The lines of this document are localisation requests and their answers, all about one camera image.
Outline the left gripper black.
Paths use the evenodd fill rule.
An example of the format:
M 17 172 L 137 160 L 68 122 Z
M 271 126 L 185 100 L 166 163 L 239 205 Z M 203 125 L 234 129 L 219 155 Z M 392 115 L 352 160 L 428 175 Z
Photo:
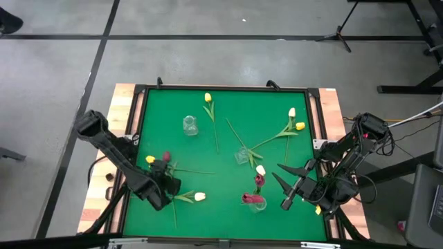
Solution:
M 166 162 L 161 164 L 160 160 L 154 160 L 150 163 L 150 169 L 152 173 L 145 177 L 138 198 L 148 201 L 156 211 L 161 211 L 178 194 L 181 180 L 173 177 L 173 166 Z

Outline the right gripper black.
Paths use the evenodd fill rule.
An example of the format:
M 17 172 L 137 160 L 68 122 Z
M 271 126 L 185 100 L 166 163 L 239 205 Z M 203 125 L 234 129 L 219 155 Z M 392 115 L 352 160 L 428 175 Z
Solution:
M 298 180 L 290 185 L 275 172 L 272 173 L 286 196 L 280 204 L 283 210 L 289 210 L 295 197 L 300 196 L 304 201 L 314 206 L 319 205 L 322 212 L 334 214 L 340 205 L 347 203 L 358 194 L 358 186 L 352 177 L 346 174 L 330 173 L 318 180 L 310 178 L 309 173 L 319 164 L 321 164 L 321 160 L 318 159 L 310 159 L 304 167 L 298 168 L 278 163 L 278 167 L 298 177 Z

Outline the yellow artificial tulip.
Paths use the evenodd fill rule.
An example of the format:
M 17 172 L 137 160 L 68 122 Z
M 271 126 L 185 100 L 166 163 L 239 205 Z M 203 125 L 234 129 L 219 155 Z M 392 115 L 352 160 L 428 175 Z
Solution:
M 214 139 L 215 139 L 215 149 L 216 152 L 219 153 L 219 143 L 218 143 L 218 136 L 217 136 L 217 126 L 215 122 L 215 103 L 213 102 L 212 96 L 210 93 L 204 94 L 204 101 L 205 105 L 203 105 L 203 108 L 205 112 L 208 114 L 209 118 L 211 119 L 213 123 L 213 129 L 214 129 Z
M 276 138 L 279 137 L 287 137 L 287 136 L 297 136 L 298 135 L 298 131 L 301 131 L 305 128 L 305 123 L 304 122 L 297 122 L 297 123 L 292 123 L 292 122 L 288 122 L 286 127 L 279 133 L 277 133 L 276 135 L 274 135 L 273 137 L 262 141 L 261 143 L 259 143 L 258 145 L 254 146 L 253 149 L 256 149 Z
M 145 158 L 145 160 L 147 161 L 148 164 L 153 163 L 156 159 L 153 156 L 147 156 Z M 182 172 L 193 172 L 193 173 L 198 173 L 198 174 L 214 174 L 214 172 L 198 172 L 198 171 L 192 171 L 192 170 L 187 170 L 187 169 L 179 169 L 179 168 L 174 168 L 174 171 L 182 171 Z

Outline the red artificial tulip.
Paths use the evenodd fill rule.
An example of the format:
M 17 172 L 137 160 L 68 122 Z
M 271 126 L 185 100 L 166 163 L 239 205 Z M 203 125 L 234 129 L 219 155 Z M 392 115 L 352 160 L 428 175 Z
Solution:
M 264 203 L 265 199 L 257 194 L 244 193 L 241 197 L 242 204 L 259 204 Z
M 171 161 L 171 154 L 168 151 L 165 151 L 163 153 L 163 161 L 166 163 L 169 163 Z M 175 209 L 175 202 L 172 202 L 172 209 L 173 209 L 173 215 L 174 215 L 174 227 L 177 228 L 177 213 Z
M 262 186 L 265 184 L 265 179 L 264 179 L 263 175 L 257 174 L 254 178 L 254 181 L 255 181 L 255 190 L 253 191 L 253 193 L 255 196 L 255 202 L 256 203 L 263 203 L 264 198 L 261 195 L 261 189 L 262 189 Z

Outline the white artificial tulip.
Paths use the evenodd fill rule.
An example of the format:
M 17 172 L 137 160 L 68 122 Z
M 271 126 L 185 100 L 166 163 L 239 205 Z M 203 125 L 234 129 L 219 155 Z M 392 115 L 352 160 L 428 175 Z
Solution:
M 257 153 L 255 153 L 252 149 L 249 149 L 245 143 L 242 141 L 242 139 L 240 138 L 240 136 L 237 134 L 236 130 L 234 129 L 234 127 L 232 126 L 232 124 L 230 123 L 229 119 L 226 119 L 228 126 L 230 127 L 230 130 L 234 133 L 235 137 L 238 139 L 238 141 L 240 142 L 242 149 L 245 151 L 246 157 L 248 158 L 248 161 L 250 162 L 251 167 L 254 167 L 256 172 L 261 175 L 264 176 L 266 174 L 266 170 L 264 169 L 263 165 L 260 165 L 256 159 L 263 159 L 263 157 Z
M 206 199 L 206 194 L 204 192 L 196 192 L 194 190 L 178 194 L 172 197 L 173 201 L 184 201 L 186 203 L 200 202 Z
M 286 128 L 286 132 L 291 132 L 293 130 L 293 122 L 295 121 L 295 117 L 296 117 L 296 109 L 294 107 L 291 107 L 288 112 L 289 119 L 288 119 L 288 125 Z M 287 154 L 288 154 L 288 150 L 289 150 L 289 140 L 290 140 L 290 136 L 287 136 L 285 153 L 284 153 L 284 163 L 287 163 Z

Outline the ribbed glass vase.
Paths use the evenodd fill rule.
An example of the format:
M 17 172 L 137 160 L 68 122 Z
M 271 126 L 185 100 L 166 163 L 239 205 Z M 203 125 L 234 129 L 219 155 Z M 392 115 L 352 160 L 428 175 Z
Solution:
M 243 165 L 249 162 L 248 149 L 245 147 L 240 147 L 239 150 L 234 153 L 234 157 L 238 165 Z

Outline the diamond-cut glass vase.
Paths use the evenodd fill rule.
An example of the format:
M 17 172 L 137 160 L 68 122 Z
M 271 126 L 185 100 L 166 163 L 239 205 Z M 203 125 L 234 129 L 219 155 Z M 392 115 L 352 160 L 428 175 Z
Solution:
M 183 119 L 183 132 L 187 136 L 196 136 L 199 133 L 196 117 L 186 116 Z

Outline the green table mat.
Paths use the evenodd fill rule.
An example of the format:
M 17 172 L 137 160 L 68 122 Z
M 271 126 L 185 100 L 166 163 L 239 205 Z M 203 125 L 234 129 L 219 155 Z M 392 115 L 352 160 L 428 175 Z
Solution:
M 174 227 L 172 204 L 156 211 L 147 201 L 132 196 L 127 208 L 124 235 L 325 240 L 324 221 L 315 213 L 314 206 L 295 199 L 289 210 L 280 207 L 284 194 L 272 175 L 275 172 L 291 184 L 296 181 L 296 177 L 278 167 L 278 163 L 302 167 L 313 156 L 309 127 L 290 137 L 287 163 L 284 163 L 287 138 L 279 137 L 253 149 L 285 127 L 291 107 L 296 109 L 298 122 L 308 122 L 305 95 L 214 91 L 212 97 L 219 153 L 215 149 L 213 123 L 203 108 L 206 104 L 203 91 L 154 89 L 149 92 L 141 129 L 138 166 L 147 167 L 147 156 L 160 158 L 168 151 L 177 168 L 214 174 L 174 173 L 181 180 L 181 193 L 194 190 L 206 194 L 206 199 L 200 202 L 175 201 L 177 228 Z M 197 118 L 199 133 L 196 136 L 184 134 L 183 119 L 186 116 Z M 248 204 L 242 204 L 244 193 L 254 194 L 257 172 L 250 162 L 237 164 L 234 153 L 242 146 L 230 130 L 227 118 L 245 145 L 263 157 L 256 159 L 266 170 L 261 195 L 266 199 L 267 206 L 262 212 L 254 213 Z

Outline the black metal floor bar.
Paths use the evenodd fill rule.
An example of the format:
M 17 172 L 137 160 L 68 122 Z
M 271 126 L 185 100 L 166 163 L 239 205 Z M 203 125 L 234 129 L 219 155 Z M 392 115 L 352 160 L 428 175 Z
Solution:
M 434 151 L 428 152 L 413 159 L 405 160 L 395 165 L 378 169 L 376 171 L 357 177 L 359 187 L 371 186 L 372 182 L 383 183 L 394 178 L 415 173 L 419 164 L 433 169 L 443 169 L 443 156 L 436 155 Z

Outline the stool base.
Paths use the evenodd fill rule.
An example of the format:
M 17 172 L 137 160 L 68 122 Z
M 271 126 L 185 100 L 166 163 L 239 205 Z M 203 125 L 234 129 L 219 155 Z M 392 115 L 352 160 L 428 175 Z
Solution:
M 9 159 L 13 159 L 15 161 L 24 161 L 26 156 L 19 154 L 15 151 L 11 151 L 9 149 L 0 147 L 0 159 L 2 158 L 9 158 Z

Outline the dark keyboard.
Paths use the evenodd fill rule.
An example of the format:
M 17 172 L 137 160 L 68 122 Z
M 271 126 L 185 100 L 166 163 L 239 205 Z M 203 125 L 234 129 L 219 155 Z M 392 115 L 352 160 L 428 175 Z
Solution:
M 443 185 L 437 186 L 428 225 L 443 236 Z

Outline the black tripod stand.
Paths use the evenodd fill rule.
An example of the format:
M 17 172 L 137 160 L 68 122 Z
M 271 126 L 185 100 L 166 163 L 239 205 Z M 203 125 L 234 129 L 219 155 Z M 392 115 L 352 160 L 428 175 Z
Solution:
M 348 46 L 346 40 L 343 38 L 341 33 L 342 33 L 343 28 L 345 27 L 345 25 L 349 21 L 349 18 L 351 17 L 352 13 L 356 9 L 357 5 L 359 4 L 359 2 L 360 2 L 360 0 L 355 0 L 354 1 L 354 5 L 352 6 L 352 9 L 348 12 L 347 17 L 344 19 L 343 23 L 341 25 L 337 26 L 336 31 L 334 33 L 322 36 L 321 38 L 316 39 L 315 42 L 323 42 L 323 41 L 327 41 L 327 40 L 328 41 L 329 40 L 338 40 L 338 41 L 340 41 L 343 44 L 345 50 L 348 53 L 351 53 L 352 50 Z

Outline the person's dark shoe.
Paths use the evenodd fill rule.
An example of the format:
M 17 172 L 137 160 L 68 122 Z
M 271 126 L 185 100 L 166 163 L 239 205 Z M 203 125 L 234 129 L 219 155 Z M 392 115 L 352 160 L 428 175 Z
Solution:
M 0 34 L 9 35 L 17 32 L 24 21 L 0 7 Z

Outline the metal bracket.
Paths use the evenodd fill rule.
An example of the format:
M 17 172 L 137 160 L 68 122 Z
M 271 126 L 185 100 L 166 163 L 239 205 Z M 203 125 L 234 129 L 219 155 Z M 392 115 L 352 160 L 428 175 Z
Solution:
M 300 247 L 301 248 L 308 248 L 308 249 L 341 249 L 340 244 L 308 242 L 308 241 L 302 241 L 300 243 Z
M 119 249 L 119 247 L 124 245 L 147 243 L 147 237 L 137 237 L 137 238 L 115 238 L 110 239 L 107 249 Z

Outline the black metal table frame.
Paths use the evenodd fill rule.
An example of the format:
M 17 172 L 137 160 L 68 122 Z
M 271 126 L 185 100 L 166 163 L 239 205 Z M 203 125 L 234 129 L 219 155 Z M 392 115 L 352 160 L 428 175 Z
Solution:
M 437 83 L 443 82 L 443 53 L 439 53 L 439 49 L 443 49 L 443 43 L 438 46 L 435 45 L 430 32 L 437 26 L 441 25 L 443 27 L 443 3 L 437 3 L 438 0 L 429 0 L 433 11 L 437 15 L 437 21 L 430 26 L 425 26 L 422 18 L 420 17 L 416 7 L 414 6 L 412 0 L 347 0 L 348 2 L 354 2 L 354 5 L 349 12 L 346 20 L 343 22 L 345 25 L 348 18 L 353 13 L 358 3 L 405 3 L 410 13 L 412 14 L 415 23 L 417 24 L 421 37 L 417 37 L 418 40 L 422 40 L 426 43 L 427 48 L 424 51 L 425 56 L 433 56 L 437 62 L 438 69 L 432 75 L 422 80 L 419 84 L 415 86 L 384 86 L 380 85 L 377 87 L 378 93 L 384 94 L 411 94 L 411 95 L 441 95 L 443 94 L 443 86 L 436 86 Z

